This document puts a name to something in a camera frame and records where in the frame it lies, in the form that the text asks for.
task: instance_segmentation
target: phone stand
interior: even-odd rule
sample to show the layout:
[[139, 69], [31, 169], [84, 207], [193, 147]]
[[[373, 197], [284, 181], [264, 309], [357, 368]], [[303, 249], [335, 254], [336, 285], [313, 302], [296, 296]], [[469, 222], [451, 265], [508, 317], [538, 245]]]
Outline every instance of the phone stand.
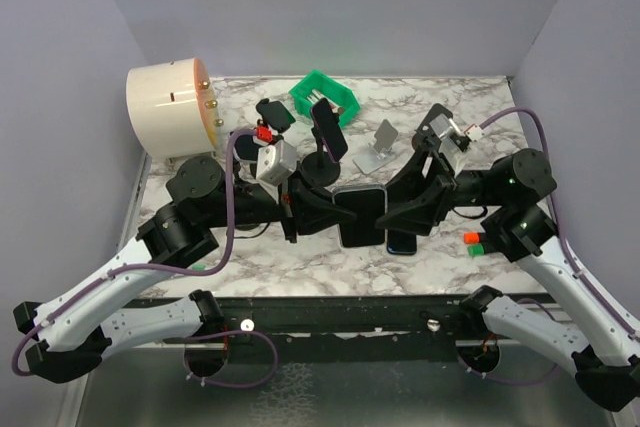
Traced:
[[340, 177], [340, 164], [334, 164], [329, 154], [324, 150], [318, 129], [313, 127], [311, 133], [316, 139], [316, 151], [302, 159], [301, 169], [310, 181], [320, 187], [327, 187]]
[[369, 144], [363, 154], [353, 159], [353, 162], [365, 175], [375, 172], [396, 158], [391, 151], [391, 146], [398, 138], [398, 130], [391, 125], [391, 122], [384, 119], [373, 137], [375, 142]]

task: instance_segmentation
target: black phone stand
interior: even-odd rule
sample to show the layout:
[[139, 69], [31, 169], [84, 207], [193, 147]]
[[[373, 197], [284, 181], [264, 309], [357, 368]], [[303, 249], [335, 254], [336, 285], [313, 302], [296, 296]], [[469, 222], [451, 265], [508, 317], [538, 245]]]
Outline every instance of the black phone stand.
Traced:
[[305, 177], [320, 187], [327, 187], [340, 177], [340, 164], [334, 164], [329, 154], [324, 150], [322, 137], [318, 129], [311, 129], [316, 139], [316, 151], [302, 159], [301, 168]]

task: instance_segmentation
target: white cylinder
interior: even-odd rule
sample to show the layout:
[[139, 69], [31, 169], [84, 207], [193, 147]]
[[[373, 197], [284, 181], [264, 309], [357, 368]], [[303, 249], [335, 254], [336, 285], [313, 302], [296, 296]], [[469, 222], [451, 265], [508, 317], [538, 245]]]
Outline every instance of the white cylinder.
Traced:
[[127, 108], [133, 130], [154, 158], [215, 150], [217, 102], [200, 59], [131, 69]]

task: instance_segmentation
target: hexagonal green container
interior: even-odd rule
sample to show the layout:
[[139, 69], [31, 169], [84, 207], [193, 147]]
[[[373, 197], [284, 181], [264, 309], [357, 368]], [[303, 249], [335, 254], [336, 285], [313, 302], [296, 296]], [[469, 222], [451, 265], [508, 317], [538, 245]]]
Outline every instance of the hexagonal green container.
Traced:
[[307, 97], [311, 95], [313, 89], [322, 92], [329, 100], [344, 108], [344, 112], [340, 115], [340, 127], [347, 125], [360, 110], [360, 104], [350, 89], [327, 77], [319, 70], [312, 70], [289, 91], [293, 97], [296, 111], [305, 117], [311, 118], [313, 104], [307, 100]]

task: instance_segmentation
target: marble table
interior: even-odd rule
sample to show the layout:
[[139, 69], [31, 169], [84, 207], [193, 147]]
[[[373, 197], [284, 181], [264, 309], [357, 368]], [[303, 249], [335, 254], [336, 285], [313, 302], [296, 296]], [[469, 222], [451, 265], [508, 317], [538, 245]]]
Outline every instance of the marble table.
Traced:
[[[282, 101], [297, 122], [285, 134], [302, 156], [314, 151], [311, 121], [297, 113], [288, 94], [299, 78], [213, 78], [221, 116], [230, 129], [255, 125], [255, 104], [268, 97]], [[346, 126], [349, 152], [342, 161], [337, 185], [386, 183], [409, 159], [414, 130], [434, 103], [449, 108], [459, 125], [480, 123], [490, 115], [513, 106], [507, 81], [497, 78], [373, 79], [337, 78], [353, 90], [361, 110]], [[363, 175], [353, 158], [373, 139], [383, 119], [400, 132], [394, 146], [397, 158], [369, 176]], [[526, 146], [517, 116], [507, 116], [491, 127], [490, 136], [474, 144], [467, 168], [487, 168], [505, 154]], [[164, 184], [176, 172], [179, 162], [153, 161], [146, 181], [139, 223], [170, 201]], [[468, 214], [477, 209], [462, 209]], [[450, 213], [428, 238], [418, 237], [418, 253], [393, 256], [384, 245], [342, 249], [338, 228], [314, 236], [299, 237], [297, 244], [285, 242], [279, 224], [252, 240], [236, 240], [229, 264], [207, 278], [176, 277], [148, 290], [143, 296], [182, 297], [195, 289], [218, 296], [328, 296], [469, 293], [490, 284], [507, 293], [540, 292], [543, 289], [528, 274], [501, 255], [470, 258], [462, 236], [478, 230], [479, 221]], [[220, 243], [225, 229], [215, 229]], [[215, 265], [222, 249], [201, 263]]]

